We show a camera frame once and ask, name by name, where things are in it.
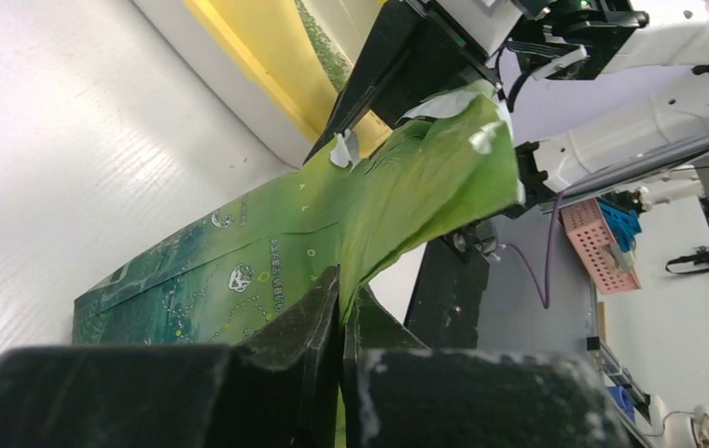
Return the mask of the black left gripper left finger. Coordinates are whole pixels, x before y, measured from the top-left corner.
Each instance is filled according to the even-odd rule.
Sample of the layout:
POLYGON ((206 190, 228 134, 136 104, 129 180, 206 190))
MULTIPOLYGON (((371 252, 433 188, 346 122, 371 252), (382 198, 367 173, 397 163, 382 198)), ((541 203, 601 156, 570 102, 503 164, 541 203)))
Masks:
POLYGON ((35 346, 0 356, 0 447, 331 447, 339 271, 234 345, 35 346))

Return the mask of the green cat litter bag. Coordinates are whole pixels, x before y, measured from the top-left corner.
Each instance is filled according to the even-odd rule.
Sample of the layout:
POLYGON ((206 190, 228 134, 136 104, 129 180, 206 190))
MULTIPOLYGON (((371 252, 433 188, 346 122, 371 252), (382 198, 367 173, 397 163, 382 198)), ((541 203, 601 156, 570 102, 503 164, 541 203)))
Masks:
POLYGON ((322 272, 341 309, 403 254, 524 199, 513 132, 477 80, 406 112, 370 156, 336 136, 298 171, 188 224, 75 300, 72 341, 234 345, 322 272))

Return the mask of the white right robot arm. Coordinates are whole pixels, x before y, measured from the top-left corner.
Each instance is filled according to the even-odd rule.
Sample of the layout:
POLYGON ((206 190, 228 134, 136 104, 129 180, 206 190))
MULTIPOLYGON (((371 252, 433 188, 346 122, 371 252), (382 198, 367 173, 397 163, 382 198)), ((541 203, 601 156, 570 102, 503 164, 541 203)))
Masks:
POLYGON ((475 80, 519 131, 528 206, 598 194, 709 153, 709 1, 389 1, 314 148, 475 80))

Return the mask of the yellow litter box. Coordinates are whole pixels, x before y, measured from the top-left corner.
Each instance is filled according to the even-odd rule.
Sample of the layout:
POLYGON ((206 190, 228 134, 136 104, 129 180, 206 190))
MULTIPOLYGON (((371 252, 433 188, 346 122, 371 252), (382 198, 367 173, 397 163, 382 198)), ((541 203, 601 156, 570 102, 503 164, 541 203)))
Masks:
MULTIPOLYGON (((303 1, 355 64, 380 1, 303 1)), ((336 92, 294 0, 138 1, 189 67, 281 161, 299 168, 336 92)))

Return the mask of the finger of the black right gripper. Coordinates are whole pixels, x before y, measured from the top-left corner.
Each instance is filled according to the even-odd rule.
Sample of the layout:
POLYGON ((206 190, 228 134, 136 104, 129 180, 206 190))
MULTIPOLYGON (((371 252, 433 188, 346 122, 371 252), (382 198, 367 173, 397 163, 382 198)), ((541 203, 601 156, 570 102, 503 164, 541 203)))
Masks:
POLYGON ((386 2, 307 156, 312 158, 347 131, 370 153, 405 112, 476 80, 486 80, 501 98, 502 83, 487 59, 482 46, 439 1, 386 2))

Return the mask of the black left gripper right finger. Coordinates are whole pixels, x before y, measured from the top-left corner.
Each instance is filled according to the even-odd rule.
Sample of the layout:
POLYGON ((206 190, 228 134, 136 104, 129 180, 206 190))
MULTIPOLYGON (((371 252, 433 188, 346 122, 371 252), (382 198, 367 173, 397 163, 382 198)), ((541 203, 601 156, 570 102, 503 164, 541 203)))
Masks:
POLYGON ((352 302, 341 383, 345 447, 626 447, 582 357, 432 349, 368 289, 352 302))

